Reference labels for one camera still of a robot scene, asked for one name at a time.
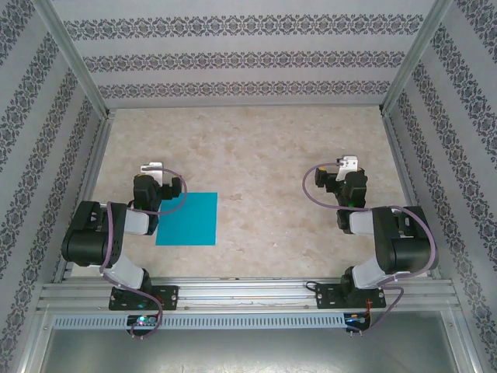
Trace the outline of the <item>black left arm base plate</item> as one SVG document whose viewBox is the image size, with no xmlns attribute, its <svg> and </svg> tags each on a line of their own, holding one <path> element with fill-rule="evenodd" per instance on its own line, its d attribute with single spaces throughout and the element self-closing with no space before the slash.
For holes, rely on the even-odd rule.
<svg viewBox="0 0 497 373">
<path fill-rule="evenodd" d="M 151 296 L 162 304 L 165 311 L 175 311 L 179 299 L 179 288 L 177 286 L 153 285 Z M 111 311 L 158 311 L 158 306 L 151 299 L 137 295 L 132 291 L 112 288 L 109 298 L 109 310 Z"/>
</svg>

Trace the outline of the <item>aluminium mounting rail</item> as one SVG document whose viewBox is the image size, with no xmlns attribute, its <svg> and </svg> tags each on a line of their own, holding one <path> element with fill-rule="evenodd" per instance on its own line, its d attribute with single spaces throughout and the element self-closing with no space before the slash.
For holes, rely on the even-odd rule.
<svg viewBox="0 0 497 373">
<path fill-rule="evenodd" d="M 215 278 L 155 277 L 153 283 L 175 285 L 178 313 L 282 313 L 317 312 L 308 278 Z M 432 277 L 399 280 L 402 297 L 386 290 L 387 303 L 395 311 L 459 310 L 461 303 L 453 282 Z M 44 284 L 36 303 L 37 312 L 103 314 L 109 311 L 111 286 L 100 277 L 70 277 L 61 283 Z"/>
</svg>

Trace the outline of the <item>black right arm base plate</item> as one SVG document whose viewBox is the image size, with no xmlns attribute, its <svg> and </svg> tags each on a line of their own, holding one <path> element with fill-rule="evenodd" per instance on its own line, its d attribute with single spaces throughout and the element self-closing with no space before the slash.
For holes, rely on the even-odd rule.
<svg viewBox="0 0 497 373">
<path fill-rule="evenodd" d="M 380 289 L 345 290 L 340 284 L 315 285 L 315 297 L 319 309 L 384 309 L 386 299 Z"/>
</svg>

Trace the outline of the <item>blue paper sheet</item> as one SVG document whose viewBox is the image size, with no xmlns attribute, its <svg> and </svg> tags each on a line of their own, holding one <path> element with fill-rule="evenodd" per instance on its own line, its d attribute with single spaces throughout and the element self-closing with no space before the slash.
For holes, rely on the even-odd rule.
<svg viewBox="0 0 497 373">
<path fill-rule="evenodd" d="M 217 193 L 188 193 L 180 209 L 159 217 L 156 246 L 215 246 Z"/>
</svg>

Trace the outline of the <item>grey metal sheet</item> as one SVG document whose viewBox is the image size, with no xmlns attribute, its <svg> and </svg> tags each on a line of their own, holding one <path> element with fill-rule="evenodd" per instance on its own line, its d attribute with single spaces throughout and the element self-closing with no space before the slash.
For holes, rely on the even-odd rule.
<svg viewBox="0 0 497 373">
<path fill-rule="evenodd" d="M 341 330 L 57 330 L 41 373 L 459 373 L 440 332 L 389 338 Z"/>
</svg>

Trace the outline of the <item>aluminium frame post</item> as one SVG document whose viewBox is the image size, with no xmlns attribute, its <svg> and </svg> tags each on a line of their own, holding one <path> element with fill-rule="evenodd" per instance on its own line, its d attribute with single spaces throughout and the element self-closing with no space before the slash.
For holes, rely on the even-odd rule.
<svg viewBox="0 0 497 373">
<path fill-rule="evenodd" d="M 68 63 L 92 106 L 100 118 L 113 118 L 115 111 L 111 110 L 92 78 L 82 56 L 78 52 L 69 32 L 51 0 L 31 0 L 40 18 L 58 45 L 60 52 Z"/>
<path fill-rule="evenodd" d="M 438 30 L 453 2 L 454 0 L 434 0 L 431 9 L 420 26 L 405 59 L 401 63 L 401 66 L 380 105 L 382 117 L 386 117 L 391 112 L 398 97 L 401 95 L 403 88 L 410 79 L 412 72 L 428 47 L 430 40 Z"/>
</svg>

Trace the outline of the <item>aluminium side rail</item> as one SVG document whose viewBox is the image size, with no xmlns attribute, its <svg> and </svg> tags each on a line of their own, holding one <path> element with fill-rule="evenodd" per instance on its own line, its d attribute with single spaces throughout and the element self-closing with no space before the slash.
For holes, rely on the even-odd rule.
<svg viewBox="0 0 497 373">
<path fill-rule="evenodd" d="M 381 116 L 384 129 L 391 148 L 398 178 L 401 184 L 405 205 L 420 205 L 427 218 L 428 225 L 435 237 L 438 249 L 444 247 L 440 222 L 436 211 L 429 198 L 428 190 L 422 181 L 422 172 L 415 157 L 414 150 L 409 143 L 404 144 L 398 140 L 395 128 L 388 116 Z"/>
<path fill-rule="evenodd" d="M 83 178 L 78 185 L 78 194 L 69 214 L 68 225 L 71 224 L 79 203 L 82 200 L 89 200 L 93 194 L 115 113 L 115 110 L 108 111 L 106 117 L 101 119 L 99 128 L 93 136 L 90 152 L 83 169 Z"/>
</svg>

